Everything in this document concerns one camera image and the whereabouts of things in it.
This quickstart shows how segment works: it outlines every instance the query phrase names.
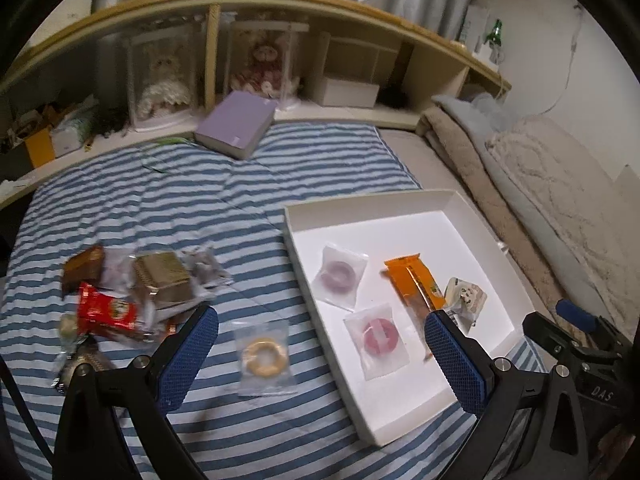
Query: green bottle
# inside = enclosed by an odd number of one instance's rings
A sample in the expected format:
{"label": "green bottle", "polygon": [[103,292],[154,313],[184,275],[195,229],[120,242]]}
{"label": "green bottle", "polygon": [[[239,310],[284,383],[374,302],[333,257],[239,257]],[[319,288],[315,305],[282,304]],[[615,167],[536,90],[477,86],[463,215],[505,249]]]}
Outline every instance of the green bottle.
{"label": "green bottle", "polygon": [[497,46],[502,46],[502,22],[500,20],[495,20],[494,28],[491,29],[491,32],[486,37],[486,41],[489,42],[489,45],[496,44]]}

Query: purple ring candy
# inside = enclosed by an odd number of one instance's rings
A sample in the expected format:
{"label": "purple ring candy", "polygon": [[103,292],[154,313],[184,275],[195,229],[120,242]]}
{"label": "purple ring candy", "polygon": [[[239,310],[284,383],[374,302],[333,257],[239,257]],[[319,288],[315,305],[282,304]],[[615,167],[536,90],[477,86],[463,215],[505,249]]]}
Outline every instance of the purple ring candy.
{"label": "purple ring candy", "polygon": [[329,262],[320,274],[322,284],[337,294],[346,294],[356,286],[356,271],[347,262]]}

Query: blue and white striped fabric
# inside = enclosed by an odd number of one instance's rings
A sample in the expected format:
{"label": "blue and white striped fabric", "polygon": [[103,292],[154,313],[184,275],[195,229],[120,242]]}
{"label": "blue and white striped fabric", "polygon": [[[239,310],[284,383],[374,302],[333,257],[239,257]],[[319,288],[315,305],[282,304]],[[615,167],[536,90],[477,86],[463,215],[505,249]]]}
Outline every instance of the blue and white striped fabric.
{"label": "blue and white striped fabric", "polygon": [[[145,145],[97,157],[41,186],[9,266],[0,351],[49,445],[63,403],[50,387],[50,367],[59,350],[56,324],[76,306],[75,296],[60,299],[64,261],[96,242],[139,250],[208,243],[235,282],[214,300],[218,341],[181,409],[168,416],[207,477],[434,477],[473,417],[455,404],[383,449],[359,441],[282,237],[284,202],[417,187],[372,126],[304,123],[272,127],[251,160],[231,160],[188,144]],[[230,323],[236,319],[289,321],[297,395],[236,396],[239,368]],[[117,366],[139,353],[115,342],[103,342],[101,348]],[[537,367],[524,342],[513,359],[520,368]],[[25,468],[34,478],[50,478],[50,467],[10,398],[4,394],[2,400]],[[152,478],[128,418],[122,427],[137,466]]]}

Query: purple book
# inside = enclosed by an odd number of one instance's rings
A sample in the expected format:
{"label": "purple book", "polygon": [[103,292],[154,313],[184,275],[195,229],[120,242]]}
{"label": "purple book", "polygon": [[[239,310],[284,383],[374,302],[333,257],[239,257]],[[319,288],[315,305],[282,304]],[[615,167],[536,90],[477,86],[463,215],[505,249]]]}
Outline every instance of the purple book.
{"label": "purple book", "polygon": [[272,99],[235,90],[200,123],[195,139],[210,150],[248,158],[273,122],[277,105]]}

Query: blue textured pad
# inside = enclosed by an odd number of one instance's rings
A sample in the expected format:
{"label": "blue textured pad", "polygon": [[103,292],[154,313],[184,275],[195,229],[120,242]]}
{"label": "blue textured pad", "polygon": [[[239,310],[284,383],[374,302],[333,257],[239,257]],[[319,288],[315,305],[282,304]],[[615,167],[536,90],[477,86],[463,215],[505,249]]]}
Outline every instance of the blue textured pad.
{"label": "blue textured pad", "polygon": [[166,415],[180,408],[217,337],[218,313],[208,308],[158,380],[156,406],[160,413]]}
{"label": "blue textured pad", "polygon": [[556,303],[556,312],[558,316],[567,320],[576,328],[582,330],[585,334],[596,331],[596,317],[573,304],[569,300],[560,300]]}
{"label": "blue textured pad", "polygon": [[480,416],[486,399],[484,380],[438,316],[427,316],[424,322],[424,339],[462,409]]}

